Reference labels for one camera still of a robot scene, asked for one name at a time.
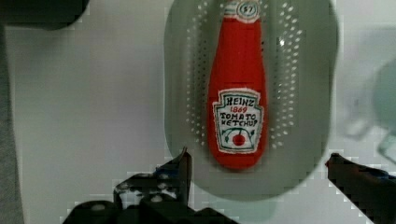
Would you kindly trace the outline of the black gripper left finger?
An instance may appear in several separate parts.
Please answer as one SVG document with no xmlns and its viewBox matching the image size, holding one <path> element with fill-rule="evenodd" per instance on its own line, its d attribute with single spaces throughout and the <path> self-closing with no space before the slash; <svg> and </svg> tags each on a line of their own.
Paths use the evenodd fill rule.
<svg viewBox="0 0 396 224">
<path fill-rule="evenodd" d="M 118 208 L 124 209 L 124 194 L 133 194 L 131 205 L 139 205 L 148 197 L 165 194 L 178 202 L 189 201 L 192 176 L 192 160 L 187 147 L 167 163 L 157 166 L 152 173 L 132 175 L 119 183 L 113 190 L 113 200 Z"/>
</svg>

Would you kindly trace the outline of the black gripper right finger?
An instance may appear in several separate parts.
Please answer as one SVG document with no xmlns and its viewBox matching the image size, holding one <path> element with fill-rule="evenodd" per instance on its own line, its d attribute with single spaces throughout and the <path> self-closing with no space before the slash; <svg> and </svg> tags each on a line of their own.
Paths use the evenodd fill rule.
<svg viewBox="0 0 396 224">
<path fill-rule="evenodd" d="M 388 172 L 338 153 L 325 162 L 328 179 L 374 224 L 395 224 L 396 183 Z"/>
</svg>

